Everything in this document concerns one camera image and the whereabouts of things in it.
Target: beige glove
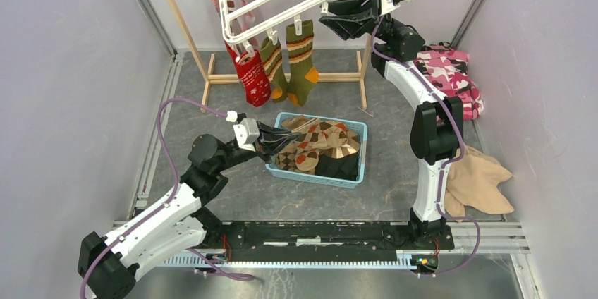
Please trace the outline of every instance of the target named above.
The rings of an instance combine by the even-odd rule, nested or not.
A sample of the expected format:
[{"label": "beige glove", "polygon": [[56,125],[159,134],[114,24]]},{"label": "beige glove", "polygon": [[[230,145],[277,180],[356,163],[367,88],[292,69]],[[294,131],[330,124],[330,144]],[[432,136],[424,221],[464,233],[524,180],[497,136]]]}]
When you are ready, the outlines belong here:
[{"label": "beige glove", "polygon": [[448,171],[446,211],[451,216],[463,216],[463,205],[467,205],[488,214],[511,213],[511,203],[498,189],[498,184],[511,176],[498,160],[467,146],[463,159],[453,163]]}]

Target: striped sock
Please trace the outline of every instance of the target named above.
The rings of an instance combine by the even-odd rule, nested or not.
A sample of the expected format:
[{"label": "striped sock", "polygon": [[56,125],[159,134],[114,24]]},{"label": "striped sock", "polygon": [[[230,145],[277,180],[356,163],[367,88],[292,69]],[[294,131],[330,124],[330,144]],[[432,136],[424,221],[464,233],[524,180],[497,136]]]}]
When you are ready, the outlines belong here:
[{"label": "striped sock", "polygon": [[302,35],[295,34],[295,25],[286,27],[286,47],[288,63],[291,65],[291,81],[288,82],[288,100],[297,106],[303,106],[312,88],[319,79],[319,74],[312,62],[314,41],[314,22],[302,22]]},{"label": "striped sock", "polygon": [[268,76],[270,82],[272,82],[274,85],[271,95],[272,100],[275,103],[282,102],[286,99],[286,89],[288,83],[286,82],[286,77],[282,71],[282,53],[280,42],[277,42],[276,45],[274,45],[272,44],[272,41],[266,37],[266,39],[264,39],[262,42],[260,53],[262,55],[262,61],[264,63],[266,75]]}]

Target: wooden frame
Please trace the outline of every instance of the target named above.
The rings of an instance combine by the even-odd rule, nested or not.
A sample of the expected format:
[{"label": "wooden frame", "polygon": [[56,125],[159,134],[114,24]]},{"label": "wooden frame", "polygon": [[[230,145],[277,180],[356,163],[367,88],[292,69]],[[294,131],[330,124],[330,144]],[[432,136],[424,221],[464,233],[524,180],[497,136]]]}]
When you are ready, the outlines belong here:
[{"label": "wooden frame", "polygon": [[[176,20],[181,27],[181,31],[185,35],[185,39],[187,40],[187,44],[189,45],[189,49],[191,50],[191,54],[195,59],[195,63],[197,67],[200,69],[200,72],[204,78],[205,86],[204,86],[204,94],[202,97],[202,104],[207,105],[209,99],[209,90],[212,85],[219,85],[219,84],[237,84],[239,83],[239,79],[237,78],[236,74],[216,74],[214,73],[214,65],[216,63],[215,55],[212,54],[209,59],[209,65],[206,69],[204,61],[202,60],[199,51],[195,47],[195,42],[191,37],[189,29],[187,28],[187,23],[181,14],[181,10],[178,8],[176,0],[167,0],[172,12],[174,13]],[[370,52],[372,51],[372,36],[367,37],[367,43],[365,45],[365,52],[363,57],[361,56],[361,51],[357,50],[356,58],[357,58],[357,72],[345,72],[345,73],[320,73],[319,74],[319,83],[342,83],[342,82],[359,82],[359,90],[361,92],[361,108],[366,110],[367,108],[367,97],[365,94],[365,70],[367,68],[367,62],[370,60]]]}]

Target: blue laundry basket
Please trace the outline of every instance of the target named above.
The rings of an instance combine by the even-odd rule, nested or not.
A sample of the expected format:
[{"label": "blue laundry basket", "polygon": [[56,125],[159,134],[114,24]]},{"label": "blue laundry basket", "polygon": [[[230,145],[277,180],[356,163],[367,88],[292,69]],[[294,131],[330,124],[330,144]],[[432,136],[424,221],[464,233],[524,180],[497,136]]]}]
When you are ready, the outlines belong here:
[{"label": "blue laundry basket", "polygon": [[[299,116],[300,114],[292,114],[290,112],[281,112],[276,117],[276,123],[274,126],[277,128],[281,128],[281,123],[288,118]],[[346,121],[344,119],[336,119],[336,118],[327,118],[327,117],[320,117],[320,116],[311,116],[306,114],[305,117],[307,118],[314,118],[318,117],[323,121],[330,120],[330,121],[340,121],[347,125],[347,128],[359,135],[359,139],[361,142],[361,147],[359,149],[359,159],[358,159],[358,175],[356,181],[347,181],[344,179],[337,179],[337,178],[330,178],[330,177],[322,177],[322,176],[313,176],[310,174],[299,173],[299,172],[291,172],[279,169],[276,163],[266,164],[266,169],[272,173],[273,176],[278,178],[285,178],[291,179],[294,181],[305,181],[307,183],[316,183],[322,185],[330,185],[330,186],[338,186],[340,188],[355,188],[359,183],[363,181],[363,175],[365,173],[365,148],[367,146],[367,125],[361,123],[359,121]]]}]

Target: black cloth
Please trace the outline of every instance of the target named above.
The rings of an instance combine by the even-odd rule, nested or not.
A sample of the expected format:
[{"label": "black cloth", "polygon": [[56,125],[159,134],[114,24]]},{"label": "black cloth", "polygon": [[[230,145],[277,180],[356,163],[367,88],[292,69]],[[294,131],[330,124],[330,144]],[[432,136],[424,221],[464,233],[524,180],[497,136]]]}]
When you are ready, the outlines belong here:
[{"label": "black cloth", "polygon": [[332,158],[321,154],[316,165],[315,174],[316,176],[356,181],[359,173],[358,160],[359,152],[342,158]]}]

